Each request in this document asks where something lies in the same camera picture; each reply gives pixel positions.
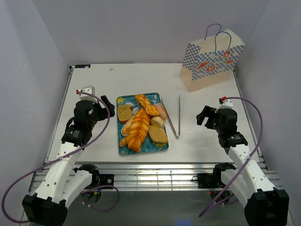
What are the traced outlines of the orange twisted bread stick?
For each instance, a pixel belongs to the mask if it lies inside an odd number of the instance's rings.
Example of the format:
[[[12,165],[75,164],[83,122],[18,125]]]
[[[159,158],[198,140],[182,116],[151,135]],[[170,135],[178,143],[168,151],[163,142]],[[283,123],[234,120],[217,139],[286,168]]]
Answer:
[[[159,111],[150,102],[150,100],[144,94],[136,94],[135,99],[137,103],[145,109],[146,113],[150,116],[159,116]]]

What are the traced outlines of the pink sugared doughnut bread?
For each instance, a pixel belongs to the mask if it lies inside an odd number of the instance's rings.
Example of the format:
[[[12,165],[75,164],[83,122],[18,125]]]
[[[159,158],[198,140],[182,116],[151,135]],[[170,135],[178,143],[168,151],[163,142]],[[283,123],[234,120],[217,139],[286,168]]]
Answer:
[[[155,104],[154,105],[156,110],[159,112],[159,117],[163,120],[167,119],[167,112],[162,104]]]

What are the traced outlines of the small round pale bun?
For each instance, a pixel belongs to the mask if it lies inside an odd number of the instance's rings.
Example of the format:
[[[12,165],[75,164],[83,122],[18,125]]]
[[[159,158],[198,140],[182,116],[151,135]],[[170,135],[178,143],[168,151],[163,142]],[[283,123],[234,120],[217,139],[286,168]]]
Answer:
[[[159,127],[159,128],[164,128],[165,121],[162,118],[160,118],[159,116],[155,116],[155,117],[151,118],[150,125]]]

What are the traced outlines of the square brown sandwich bread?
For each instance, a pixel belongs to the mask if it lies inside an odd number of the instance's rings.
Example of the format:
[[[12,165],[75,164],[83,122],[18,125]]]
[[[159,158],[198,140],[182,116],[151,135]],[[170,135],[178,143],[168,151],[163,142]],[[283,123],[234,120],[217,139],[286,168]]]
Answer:
[[[148,133],[149,133],[151,140],[154,143],[161,143],[161,144],[168,143],[168,138],[167,138],[167,135],[163,128],[150,125]]]

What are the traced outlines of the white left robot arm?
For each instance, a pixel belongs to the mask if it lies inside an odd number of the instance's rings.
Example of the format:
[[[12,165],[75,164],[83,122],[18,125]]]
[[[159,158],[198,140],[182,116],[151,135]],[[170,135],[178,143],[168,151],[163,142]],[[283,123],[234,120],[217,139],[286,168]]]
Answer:
[[[23,198],[22,206],[30,222],[43,226],[63,225],[68,207],[85,189],[100,184],[96,166],[84,164],[75,167],[77,159],[92,142],[92,130],[98,121],[109,120],[115,107],[107,96],[81,91],[80,101],[65,128],[57,158],[49,163],[49,171],[33,195]]]

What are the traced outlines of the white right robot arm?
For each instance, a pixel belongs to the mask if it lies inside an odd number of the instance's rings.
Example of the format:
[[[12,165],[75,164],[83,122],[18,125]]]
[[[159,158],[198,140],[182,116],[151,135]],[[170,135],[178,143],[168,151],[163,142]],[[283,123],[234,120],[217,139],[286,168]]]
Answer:
[[[222,166],[212,175],[218,187],[229,188],[244,207],[244,214],[250,226],[285,226],[287,224],[289,196],[279,190],[263,173],[256,160],[251,158],[245,137],[238,132],[237,113],[230,108],[205,106],[196,116],[201,125],[218,133],[220,146],[235,163]]]

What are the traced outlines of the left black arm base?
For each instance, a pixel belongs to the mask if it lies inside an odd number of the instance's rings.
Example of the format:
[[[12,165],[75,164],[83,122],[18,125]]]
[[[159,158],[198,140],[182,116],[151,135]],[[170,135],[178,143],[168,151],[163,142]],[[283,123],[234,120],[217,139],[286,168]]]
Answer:
[[[114,185],[114,174],[101,174],[99,169],[92,164],[84,164],[79,167],[79,170],[88,171],[92,175],[91,183],[86,189],[95,188],[97,186],[113,186]]]

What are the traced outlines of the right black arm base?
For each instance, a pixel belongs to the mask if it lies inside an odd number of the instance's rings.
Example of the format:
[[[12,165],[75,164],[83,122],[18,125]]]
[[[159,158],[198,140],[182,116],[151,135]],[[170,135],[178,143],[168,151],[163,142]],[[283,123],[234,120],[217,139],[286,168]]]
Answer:
[[[220,176],[214,173],[198,173],[192,177],[193,182],[197,182],[198,188],[224,188],[225,184]]]

